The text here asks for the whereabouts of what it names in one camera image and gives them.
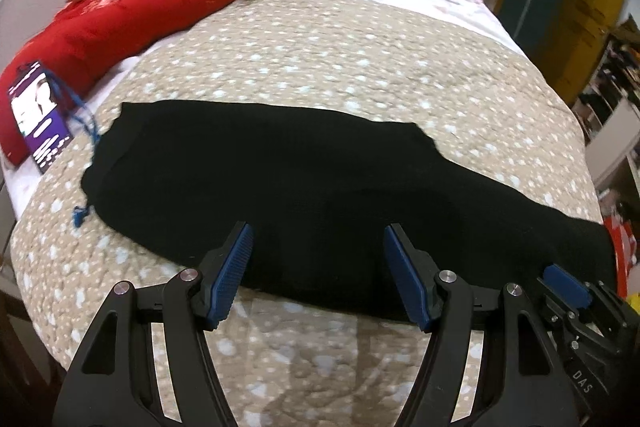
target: bed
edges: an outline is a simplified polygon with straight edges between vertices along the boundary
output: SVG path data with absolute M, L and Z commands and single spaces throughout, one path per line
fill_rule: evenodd
M 332 10 L 351 21 L 348 29 L 329 17 L 299 22 Z M 600 220 L 577 122 L 482 0 L 236 0 L 116 64 L 88 106 L 104 132 L 123 101 L 171 98 L 415 121 L 450 160 L 569 216 Z M 42 178 L 31 162 L 5 169 L 20 217 L 11 240 L 17 282 L 36 331 L 65 367 L 117 281 L 152 285 L 180 269 L 95 215 L 73 227 L 90 160 L 79 134 Z M 408 396 L 428 335 L 241 288 L 207 340 L 242 426 L 386 426 Z M 156 328 L 163 408 L 178 418 L 162 342 Z M 454 418 L 470 413 L 481 352 L 474 332 Z

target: white wall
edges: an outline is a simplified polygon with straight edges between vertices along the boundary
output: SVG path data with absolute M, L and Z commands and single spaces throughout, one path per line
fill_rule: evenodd
M 638 26 L 640 26 L 640 0 L 625 0 L 622 9 L 620 10 L 620 16 L 618 17 L 618 24 L 622 24 L 631 15 Z

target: tag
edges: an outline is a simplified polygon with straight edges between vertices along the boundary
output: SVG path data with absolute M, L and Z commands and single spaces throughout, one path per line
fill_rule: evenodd
M 42 65 L 34 62 L 16 78 L 8 93 L 18 129 L 44 173 L 73 138 L 53 95 L 51 79 Z

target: beige quilted bedspread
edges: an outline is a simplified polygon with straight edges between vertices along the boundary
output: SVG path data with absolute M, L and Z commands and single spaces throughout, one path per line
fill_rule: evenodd
M 600 219 L 578 124 L 538 70 L 489 38 L 413 12 L 363 0 L 237 0 L 144 57 L 100 108 L 101 131 L 121 102 L 166 98 L 414 121 L 447 158 L 571 216 Z M 117 281 L 152 285 L 178 271 L 95 214 L 74 229 L 90 159 L 87 138 L 77 137 L 12 237 L 25 304 L 65 367 Z M 166 413 L 177 417 L 159 330 L 160 391 Z M 473 402 L 481 338 L 472 336 L 456 418 Z M 409 325 L 246 289 L 207 339 L 243 427 L 393 425 L 428 342 Z

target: shelf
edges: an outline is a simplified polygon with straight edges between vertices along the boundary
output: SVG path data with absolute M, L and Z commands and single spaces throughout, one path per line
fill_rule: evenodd
M 589 79 L 589 84 L 591 84 L 593 82 L 593 80 L 598 76 L 598 72 L 600 71 L 600 68 L 602 67 L 602 65 L 607 60 L 607 56 L 609 55 L 609 52 L 612 49 L 613 49 L 613 40 L 611 38 L 609 38 L 608 41 L 607 41 L 607 45 L 605 46 L 604 51 L 602 52 L 602 56 L 600 57 L 600 60 L 598 61 L 597 67 L 593 70 L 593 73 L 591 73 L 591 78 Z
M 629 165 L 629 170 L 631 171 L 631 176 L 634 179 L 634 185 L 636 186 L 635 195 L 640 200 L 640 175 L 638 175 L 638 167 L 636 166 L 636 162 L 633 158 L 631 158 L 631 153 L 626 155 L 626 162 Z
M 602 130 L 602 123 L 600 122 L 600 120 L 598 120 L 598 115 L 593 112 L 591 106 L 587 107 L 591 109 L 591 116 L 586 119 L 585 124 L 588 124 L 588 127 L 591 130 L 590 138 L 593 140 L 596 134 L 598 134 Z
M 626 155 L 638 140 L 640 110 L 623 98 L 607 124 L 585 149 L 585 160 L 598 190 L 611 186 L 608 180 L 621 164 L 626 164 Z
M 604 103 L 607 104 L 607 107 L 609 107 L 609 109 L 611 110 L 611 112 L 613 112 L 613 110 L 615 109 L 615 107 L 611 107 L 611 104 L 609 102 L 607 102 L 607 99 L 604 98 L 604 96 L 602 95 L 602 92 L 600 91 L 600 88 L 598 86 L 595 86 L 594 84 L 591 85 L 591 89 L 593 89 L 593 91 L 599 96 L 601 97 L 602 101 Z
M 636 78 L 636 75 L 632 73 L 633 70 L 630 70 L 629 67 L 626 67 L 626 68 L 622 68 L 622 71 L 624 71 L 624 73 L 626 74 L 631 84 L 634 84 L 635 86 L 639 86 L 640 84 L 639 79 Z
M 607 118 L 607 120 L 605 120 L 604 122 L 600 121 L 600 118 L 598 117 L 596 112 L 593 110 L 593 107 L 591 107 L 591 104 L 589 102 L 582 102 L 582 104 L 585 105 L 586 107 L 588 107 L 589 109 L 591 109 L 591 116 L 589 118 L 587 118 L 587 121 L 591 121 L 592 117 L 593 117 L 593 120 L 595 120 L 600 125 L 601 129 L 604 126 L 604 124 L 607 123 L 609 118 L 611 118 L 611 117 Z
M 638 62 L 638 59 L 634 56 L 633 52 L 630 52 L 628 50 L 628 48 L 624 49 L 625 46 L 627 46 L 628 44 L 624 44 L 621 48 L 620 51 L 622 51 L 623 53 L 626 54 L 626 56 L 629 58 L 629 60 L 631 60 L 631 62 L 633 62 L 633 64 L 635 65 L 636 68 L 640 68 L 640 62 Z
M 582 134 L 584 135 L 584 144 L 588 145 L 589 142 L 591 141 L 591 133 L 589 131 L 589 128 L 582 121 L 582 118 L 580 117 L 580 115 L 574 113 L 574 117 L 575 117 L 575 120 L 578 121 L 578 124 L 580 124 L 580 129 L 582 129 Z
M 626 90 L 625 90 L 625 89 L 623 89 L 622 87 L 620 87 L 620 86 L 616 83 L 617 81 L 618 81 L 617 79 L 610 80 L 610 81 L 609 81 L 609 84 L 611 84 L 611 86 L 613 86 L 613 87 L 614 87 L 614 89 L 615 89 L 617 92 L 619 92 L 619 93 L 620 93 L 620 97 L 622 97 L 622 98 L 626 98 Z

